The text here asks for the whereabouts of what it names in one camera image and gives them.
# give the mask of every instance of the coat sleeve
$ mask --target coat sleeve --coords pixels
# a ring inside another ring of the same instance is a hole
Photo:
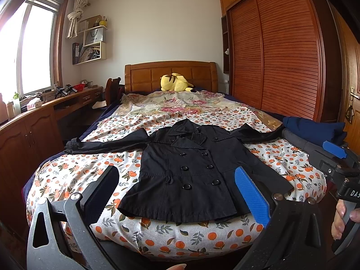
[[[67,154],[98,154],[107,152],[122,152],[133,149],[145,149],[149,136],[144,128],[136,130],[122,139],[107,142],[81,142],[74,138],[66,143]]]
[[[261,133],[258,130],[253,129],[248,124],[242,125],[240,128],[237,128],[230,132],[232,137],[236,137],[241,140],[243,143],[250,142],[267,142],[281,137],[281,132],[284,129],[284,126],[281,125],[273,132]]]

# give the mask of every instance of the yellow plush toy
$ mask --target yellow plush toy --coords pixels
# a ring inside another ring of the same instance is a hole
[[[191,87],[194,87],[190,84],[184,76],[172,73],[171,75],[164,75],[161,77],[161,90],[162,91],[191,91]]]

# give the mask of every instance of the tissue box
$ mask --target tissue box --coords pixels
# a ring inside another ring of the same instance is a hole
[[[42,106],[43,103],[41,102],[40,98],[34,98],[29,101],[29,103],[26,105],[27,110],[32,110],[35,108],[39,108]]]

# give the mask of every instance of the floral bedsheet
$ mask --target floral bedsheet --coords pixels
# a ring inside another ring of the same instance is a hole
[[[84,141],[112,141],[132,131],[145,128],[154,131],[172,126],[188,118],[199,124],[219,125],[227,130],[244,123],[261,132],[277,126],[269,120],[270,128],[260,121],[258,111],[226,100],[222,94],[211,92],[155,92],[148,96],[129,94],[123,104],[98,124]],[[284,139],[246,144],[268,166],[293,186],[287,199],[303,202],[312,196],[320,201],[326,192],[324,175],[311,167],[307,154]],[[120,181],[100,219],[92,224],[94,234],[102,240],[113,240],[150,259],[185,261],[226,254],[253,242],[263,229],[251,214],[224,223],[204,220],[198,223],[173,223],[141,217],[125,217],[117,209],[126,192],[138,182],[142,152],[140,150],[95,155],[65,154],[49,161],[36,171],[27,199],[27,218],[32,220],[37,201],[48,197],[51,201],[67,199],[74,192],[82,192],[107,168],[119,169]],[[65,235],[73,251],[79,252],[71,229],[63,224]]]

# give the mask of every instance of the wooden headboard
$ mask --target wooden headboard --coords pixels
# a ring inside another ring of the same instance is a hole
[[[214,62],[163,61],[125,66],[125,92],[159,90],[163,75],[179,73],[196,87],[217,92],[217,71]]]

